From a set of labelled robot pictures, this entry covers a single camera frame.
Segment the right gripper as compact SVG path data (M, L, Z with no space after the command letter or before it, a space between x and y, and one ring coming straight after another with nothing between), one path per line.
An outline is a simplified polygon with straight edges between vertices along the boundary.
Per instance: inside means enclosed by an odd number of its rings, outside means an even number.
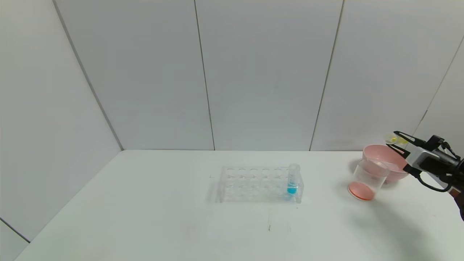
M397 144L386 144L391 150L405 159L404 171L415 178L428 173L435 177L452 177L460 174L460 157L445 140L428 140L427 142L400 131L393 134L401 140L413 144L409 152Z

